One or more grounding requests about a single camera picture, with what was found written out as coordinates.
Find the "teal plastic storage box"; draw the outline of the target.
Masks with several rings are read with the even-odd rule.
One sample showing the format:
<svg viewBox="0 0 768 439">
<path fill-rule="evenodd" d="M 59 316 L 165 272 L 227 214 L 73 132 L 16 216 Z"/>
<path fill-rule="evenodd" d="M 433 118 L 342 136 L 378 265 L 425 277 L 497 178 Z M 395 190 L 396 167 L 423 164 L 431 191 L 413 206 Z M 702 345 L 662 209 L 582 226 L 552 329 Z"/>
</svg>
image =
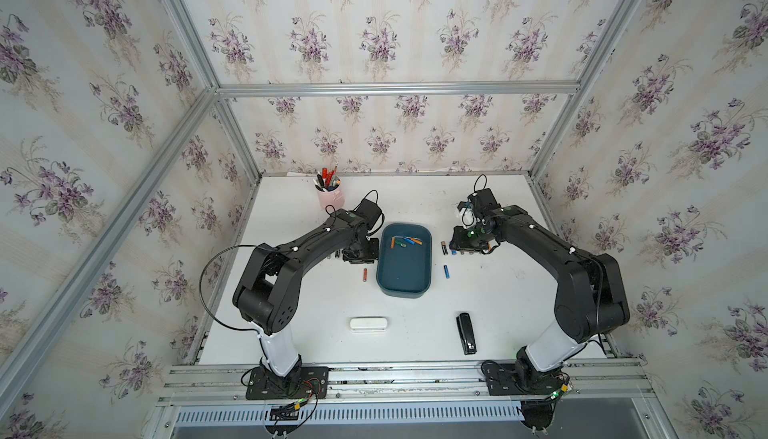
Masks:
<svg viewBox="0 0 768 439">
<path fill-rule="evenodd" d="M 376 282 L 392 297 L 416 299 L 431 286 L 432 236 L 427 228 L 411 223 L 384 227 Z"/>
</svg>

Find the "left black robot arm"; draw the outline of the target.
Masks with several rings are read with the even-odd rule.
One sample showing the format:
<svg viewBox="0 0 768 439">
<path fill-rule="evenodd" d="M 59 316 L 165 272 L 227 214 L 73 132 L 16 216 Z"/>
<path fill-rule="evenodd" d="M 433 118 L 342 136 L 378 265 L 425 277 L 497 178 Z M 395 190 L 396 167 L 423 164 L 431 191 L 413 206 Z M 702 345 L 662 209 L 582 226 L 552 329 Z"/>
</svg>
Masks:
<svg viewBox="0 0 768 439">
<path fill-rule="evenodd" d="M 363 202 L 352 211 L 330 213 L 324 223 L 296 240 L 253 248 L 232 304 L 243 320 L 255 326 L 261 363 L 274 376 L 286 379 L 301 369 L 290 322 L 298 311 L 305 274 L 335 252 L 349 264 L 374 263 L 380 250 L 374 234 L 383 221 L 378 206 Z"/>
</svg>

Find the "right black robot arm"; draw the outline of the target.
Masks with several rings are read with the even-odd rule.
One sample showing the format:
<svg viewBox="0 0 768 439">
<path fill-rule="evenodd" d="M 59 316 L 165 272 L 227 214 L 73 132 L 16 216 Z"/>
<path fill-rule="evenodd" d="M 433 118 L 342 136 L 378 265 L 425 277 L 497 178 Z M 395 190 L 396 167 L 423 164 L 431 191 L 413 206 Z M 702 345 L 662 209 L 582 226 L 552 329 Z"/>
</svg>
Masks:
<svg viewBox="0 0 768 439">
<path fill-rule="evenodd" d="M 549 373 L 559 369 L 590 339 L 629 322 L 624 282 L 613 256 L 595 255 L 571 245 L 518 206 L 480 211 L 462 201 L 457 214 L 462 224 L 454 228 L 451 249 L 490 255 L 508 243 L 555 280 L 554 322 L 518 351 L 520 371 Z"/>
</svg>

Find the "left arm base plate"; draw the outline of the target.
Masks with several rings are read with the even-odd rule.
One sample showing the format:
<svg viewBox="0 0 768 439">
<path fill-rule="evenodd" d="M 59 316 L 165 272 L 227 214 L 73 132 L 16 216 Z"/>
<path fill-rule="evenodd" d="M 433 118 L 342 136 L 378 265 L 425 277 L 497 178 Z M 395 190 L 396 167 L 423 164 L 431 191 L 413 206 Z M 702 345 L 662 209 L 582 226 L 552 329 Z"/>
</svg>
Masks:
<svg viewBox="0 0 768 439">
<path fill-rule="evenodd" d="M 327 367 L 300 367 L 286 377 L 279 377 L 260 365 L 248 370 L 241 377 L 241 384 L 248 400 L 325 399 L 329 372 Z"/>
</svg>

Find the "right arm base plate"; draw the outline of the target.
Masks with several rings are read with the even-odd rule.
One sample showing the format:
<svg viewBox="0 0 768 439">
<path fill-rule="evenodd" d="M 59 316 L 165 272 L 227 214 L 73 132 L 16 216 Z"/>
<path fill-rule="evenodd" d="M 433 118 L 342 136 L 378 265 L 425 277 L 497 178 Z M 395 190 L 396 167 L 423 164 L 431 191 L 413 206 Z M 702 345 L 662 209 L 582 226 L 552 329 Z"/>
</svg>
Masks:
<svg viewBox="0 0 768 439">
<path fill-rule="evenodd" d="M 557 399 L 569 390 L 570 378 L 561 369 L 536 371 L 524 361 L 498 363 L 491 360 L 480 365 L 491 396 L 545 396 Z"/>
</svg>

